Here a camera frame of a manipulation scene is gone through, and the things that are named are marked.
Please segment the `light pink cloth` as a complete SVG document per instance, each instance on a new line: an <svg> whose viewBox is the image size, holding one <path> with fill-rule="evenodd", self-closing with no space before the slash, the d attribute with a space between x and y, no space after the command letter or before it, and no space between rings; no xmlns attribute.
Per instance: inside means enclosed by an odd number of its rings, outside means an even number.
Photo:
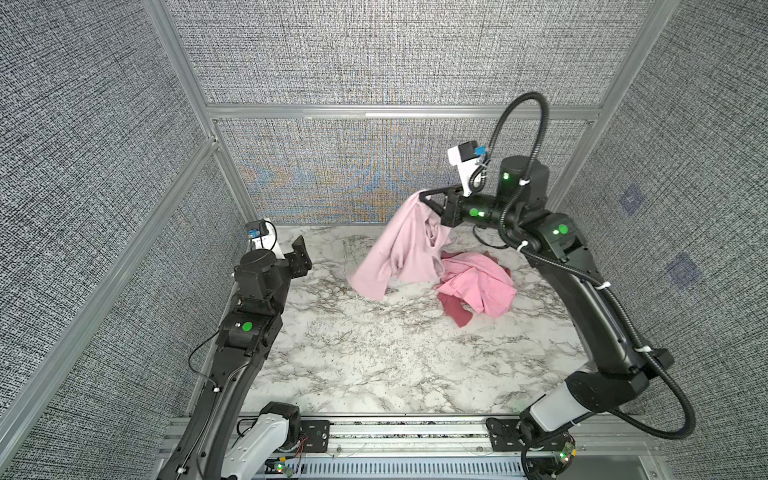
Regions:
<svg viewBox="0 0 768 480"><path fill-rule="evenodd" d="M404 283L436 282L444 272L442 248L450 243L451 229L412 194L395 212L383 233L348 276L361 296L380 301L391 279Z"/></svg>

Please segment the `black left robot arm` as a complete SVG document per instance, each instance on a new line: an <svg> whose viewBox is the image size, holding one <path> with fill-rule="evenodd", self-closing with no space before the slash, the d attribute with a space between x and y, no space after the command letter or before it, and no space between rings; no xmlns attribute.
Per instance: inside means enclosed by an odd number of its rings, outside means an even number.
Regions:
<svg viewBox="0 0 768 480"><path fill-rule="evenodd" d="M229 312L213 336L210 384L200 393L176 449L160 470L160 479L225 479L222 472L229 439L254 378L282 328L290 283L312 269L304 238L282 257L252 249L234 268L237 285Z"/></svg>

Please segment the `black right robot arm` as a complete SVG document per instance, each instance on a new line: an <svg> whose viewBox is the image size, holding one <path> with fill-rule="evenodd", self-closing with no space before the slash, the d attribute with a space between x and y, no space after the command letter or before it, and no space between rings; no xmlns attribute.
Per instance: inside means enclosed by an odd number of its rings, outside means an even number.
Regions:
<svg viewBox="0 0 768 480"><path fill-rule="evenodd" d="M525 156L504 159L495 194L472 183L419 193L442 225L469 223L494 229L503 244L521 253L554 288L570 314L587 353L587 363L564 383L527 407L518 434L530 445L566 431L570 425L608 412L657 438L678 439L695 426L690 401L668 373L671 353L654 348L599 273L587 241L569 216L546 207L549 170ZM652 428L621 412L653 379L677 398L683 425L676 431Z"/></svg>

